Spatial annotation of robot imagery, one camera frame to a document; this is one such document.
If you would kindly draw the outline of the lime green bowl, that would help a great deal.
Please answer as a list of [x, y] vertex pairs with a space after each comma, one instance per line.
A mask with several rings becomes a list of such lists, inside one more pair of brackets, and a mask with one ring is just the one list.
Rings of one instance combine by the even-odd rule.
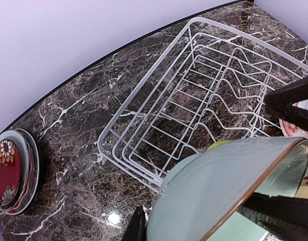
[[230, 142], [231, 142], [230, 140], [220, 140], [220, 141], [217, 141], [217, 142], [213, 143], [213, 144], [207, 149], [207, 151], [212, 150], [212, 149], [214, 149], [214, 148], [216, 148], [216, 147], [219, 147], [219, 146], [221, 146], [221, 145], [230, 143]]

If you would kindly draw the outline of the dark red floral bowl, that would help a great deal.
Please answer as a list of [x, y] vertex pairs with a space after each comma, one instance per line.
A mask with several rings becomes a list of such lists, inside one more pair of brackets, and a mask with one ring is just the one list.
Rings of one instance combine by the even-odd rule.
[[20, 154], [14, 142], [0, 141], [0, 207], [6, 208], [15, 199], [20, 185]]

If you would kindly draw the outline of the light teal plate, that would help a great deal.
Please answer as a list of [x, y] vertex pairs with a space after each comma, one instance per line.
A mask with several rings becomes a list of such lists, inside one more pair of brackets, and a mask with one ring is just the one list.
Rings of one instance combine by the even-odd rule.
[[20, 177], [20, 185], [17, 190], [15, 199], [12, 201], [11, 205], [6, 208], [0, 207], [1, 212], [7, 213], [7, 211], [14, 208], [19, 197], [24, 194], [27, 181], [29, 180], [29, 171], [30, 171], [30, 152], [28, 150], [28, 143], [24, 139], [24, 137], [18, 133], [16, 130], [5, 131], [0, 134], [0, 141], [2, 140], [11, 140], [14, 142], [18, 148], [20, 154], [20, 164], [21, 164], [21, 177]]

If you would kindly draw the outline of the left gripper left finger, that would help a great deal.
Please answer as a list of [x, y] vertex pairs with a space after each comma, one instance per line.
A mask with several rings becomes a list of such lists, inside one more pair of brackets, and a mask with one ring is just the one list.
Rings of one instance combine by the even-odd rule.
[[136, 207], [125, 230], [122, 241], [145, 241], [146, 219], [143, 206]]

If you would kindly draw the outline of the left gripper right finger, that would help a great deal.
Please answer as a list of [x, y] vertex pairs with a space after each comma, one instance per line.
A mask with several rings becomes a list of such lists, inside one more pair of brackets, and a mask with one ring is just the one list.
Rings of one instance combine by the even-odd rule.
[[240, 214], [280, 240], [308, 240], [308, 199], [254, 192]]

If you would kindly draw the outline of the light teal bowl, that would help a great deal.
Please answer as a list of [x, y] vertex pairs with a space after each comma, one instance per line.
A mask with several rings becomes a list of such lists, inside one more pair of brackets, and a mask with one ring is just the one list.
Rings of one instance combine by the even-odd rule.
[[165, 177], [147, 240], [263, 240], [266, 230], [238, 213], [254, 192], [294, 197], [308, 167], [303, 137], [231, 141], [185, 158]]

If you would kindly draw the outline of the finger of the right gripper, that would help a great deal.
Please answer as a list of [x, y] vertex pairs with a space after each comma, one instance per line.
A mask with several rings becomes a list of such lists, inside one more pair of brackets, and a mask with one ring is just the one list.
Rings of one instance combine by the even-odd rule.
[[308, 76], [269, 92], [264, 103], [271, 115], [308, 131], [308, 110], [294, 106], [303, 100], [308, 100]]

